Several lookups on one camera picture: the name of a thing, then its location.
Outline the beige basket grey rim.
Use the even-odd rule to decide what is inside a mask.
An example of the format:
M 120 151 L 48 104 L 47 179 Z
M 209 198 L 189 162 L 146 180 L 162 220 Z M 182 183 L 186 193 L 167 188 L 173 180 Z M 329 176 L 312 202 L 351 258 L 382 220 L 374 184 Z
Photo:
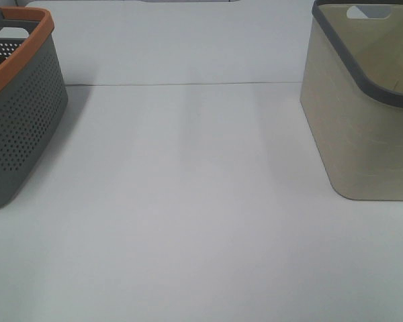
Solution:
M 315 1 L 300 102 L 333 189 L 403 201 L 403 1 Z

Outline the grey perforated basket orange rim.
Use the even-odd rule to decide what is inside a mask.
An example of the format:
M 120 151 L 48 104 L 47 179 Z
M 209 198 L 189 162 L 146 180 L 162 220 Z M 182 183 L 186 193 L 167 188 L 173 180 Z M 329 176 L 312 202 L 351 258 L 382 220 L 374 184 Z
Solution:
M 24 185 L 54 135 L 69 97 L 52 38 L 50 12 L 0 7 L 0 28 L 27 38 L 0 38 L 0 208 Z

